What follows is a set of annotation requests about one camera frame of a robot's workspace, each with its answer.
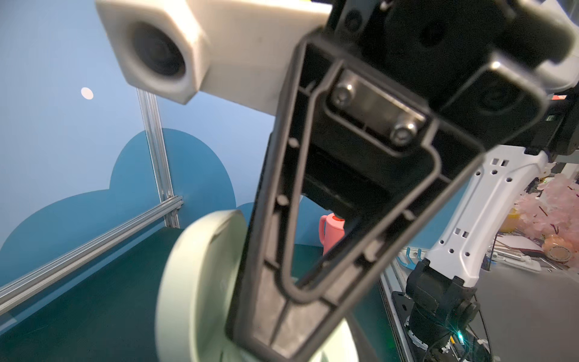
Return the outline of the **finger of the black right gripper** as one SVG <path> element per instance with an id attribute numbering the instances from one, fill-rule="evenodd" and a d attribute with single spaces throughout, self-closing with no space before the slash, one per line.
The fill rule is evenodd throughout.
<path id="1" fill-rule="evenodd" d="M 425 116 L 410 146 L 396 150 L 331 109 L 331 91 L 347 71 Z M 280 93 L 229 311 L 230 339 L 259 360 L 309 360 L 483 154 L 479 141 L 327 31 L 304 36 Z M 294 281 L 302 198 L 342 217 L 346 234 Z"/>

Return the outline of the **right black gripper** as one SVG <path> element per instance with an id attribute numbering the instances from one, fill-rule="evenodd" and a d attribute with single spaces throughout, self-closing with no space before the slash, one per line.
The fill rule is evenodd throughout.
<path id="1" fill-rule="evenodd" d="M 535 70 L 561 64 L 576 40 L 564 19 L 533 1 L 395 1 L 370 15 L 345 1 L 324 31 L 479 141 L 484 152 L 544 113 Z M 330 107 L 396 150 L 410 146 L 426 122 L 351 71 L 340 75 Z"/>

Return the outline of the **mint green earbud case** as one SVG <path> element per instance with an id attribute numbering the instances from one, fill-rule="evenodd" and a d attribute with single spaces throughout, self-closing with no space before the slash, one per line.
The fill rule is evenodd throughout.
<path id="1" fill-rule="evenodd" d="M 173 246 L 155 312 L 161 361 L 255 361 L 226 336 L 226 318 L 241 262 L 245 219 L 217 211 L 188 226 Z"/>

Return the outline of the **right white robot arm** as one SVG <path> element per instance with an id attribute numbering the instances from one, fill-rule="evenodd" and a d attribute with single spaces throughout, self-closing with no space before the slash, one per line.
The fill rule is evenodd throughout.
<path id="1" fill-rule="evenodd" d="M 570 88 L 557 1 L 337 1 L 284 81 L 226 324 L 266 361 L 306 361 L 453 196 L 410 274 L 410 331 L 473 317 L 479 270 L 544 153 L 511 141 Z"/>

